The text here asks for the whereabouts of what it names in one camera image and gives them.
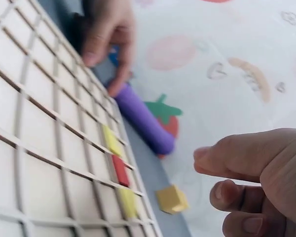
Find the fingernail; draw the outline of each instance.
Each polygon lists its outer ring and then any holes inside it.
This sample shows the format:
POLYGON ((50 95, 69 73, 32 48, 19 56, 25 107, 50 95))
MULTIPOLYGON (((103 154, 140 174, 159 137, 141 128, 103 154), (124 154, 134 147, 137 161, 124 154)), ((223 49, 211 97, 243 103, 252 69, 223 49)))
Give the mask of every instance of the fingernail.
POLYGON ((197 162, 202 159, 202 157, 205 156, 205 154, 208 152, 209 148, 210 147, 201 147, 196 149, 193 154, 194 160, 197 162))
POLYGON ((215 196, 217 199, 221 199, 222 198, 222 182, 220 184, 218 184, 216 190, 215 190, 215 196))
POLYGON ((249 218, 243 222, 243 230, 248 234, 258 234, 262 227, 263 219, 262 218, 249 218))
POLYGON ((83 56, 83 61, 85 65, 88 67, 94 66, 97 63, 97 59, 98 59, 97 55, 92 52, 87 52, 83 56))

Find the hand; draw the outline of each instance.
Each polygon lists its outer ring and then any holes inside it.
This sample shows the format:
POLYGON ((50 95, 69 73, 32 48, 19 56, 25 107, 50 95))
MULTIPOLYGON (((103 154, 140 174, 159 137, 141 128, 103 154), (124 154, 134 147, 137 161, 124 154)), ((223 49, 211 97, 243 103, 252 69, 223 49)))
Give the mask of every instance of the hand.
POLYGON ((296 129, 232 135, 194 152, 197 172, 261 183, 218 182, 211 204, 231 212, 226 237, 296 237, 296 129))
POLYGON ((108 87, 114 97, 128 80, 134 56, 135 20, 130 0, 83 0, 83 28, 85 42, 82 58, 93 67, 109 53, 111 46, 119 46, 115 79, 108 87))

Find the blue object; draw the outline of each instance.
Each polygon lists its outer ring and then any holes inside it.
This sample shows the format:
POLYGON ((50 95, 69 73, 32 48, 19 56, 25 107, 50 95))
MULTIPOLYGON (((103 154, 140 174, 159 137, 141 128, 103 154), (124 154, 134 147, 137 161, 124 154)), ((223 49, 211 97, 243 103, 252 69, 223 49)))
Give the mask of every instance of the blue object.
POLYGON ((114 45, 109 54, 109 59, 116 67, 118 67, 118 52, 119 52, 119 47, 117 45, 114 45))

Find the finger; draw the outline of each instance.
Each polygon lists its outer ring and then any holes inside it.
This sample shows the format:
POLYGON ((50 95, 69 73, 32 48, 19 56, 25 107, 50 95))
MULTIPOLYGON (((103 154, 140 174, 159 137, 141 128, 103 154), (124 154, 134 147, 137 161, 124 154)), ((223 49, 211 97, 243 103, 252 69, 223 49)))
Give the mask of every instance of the finger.
POLYGON ((115 97, 121 90, 124 82, 129 79, 133 59, 133 43, 129 42, 120 47, 118 55, 118 67, 115 79, 108 87, 108 93, 111 97, 115 97))
POLYGON ((263 214, 231 212, 225 218, 222 232, 226 237, 262 237, 269 227, 263 214))
POLYGON ((92 67, 106 55, 116 20, 110 14, 101 13, 86 34, 82 58, 86 66, 92 67))
POLYGON ((262 187, 236 185, 231 180, 218 182, 210 192, 210 202, 221 211, 261 213, 265 193, 262 187))
POLYGON ((275 158, 284 165, 296 154, 296 129, 232 135, 221 139, 194 159, 217 176, 259 182, 266 166, 275 158))

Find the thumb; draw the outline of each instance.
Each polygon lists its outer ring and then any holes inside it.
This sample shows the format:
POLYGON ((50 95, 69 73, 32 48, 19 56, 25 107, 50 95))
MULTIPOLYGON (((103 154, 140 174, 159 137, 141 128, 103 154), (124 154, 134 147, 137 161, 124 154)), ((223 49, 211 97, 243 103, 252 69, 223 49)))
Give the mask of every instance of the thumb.
POLYGON ((273 160, 284 166, 296 154, 296 129, 232 135, 194 152, 199 173, 259 183, 273 160))
POLYGON ((86 34, 82 59, 86 66, 92 67, 104 58, 111 35, 115 28, 115 20, 107 14, 99 15, 86 34))

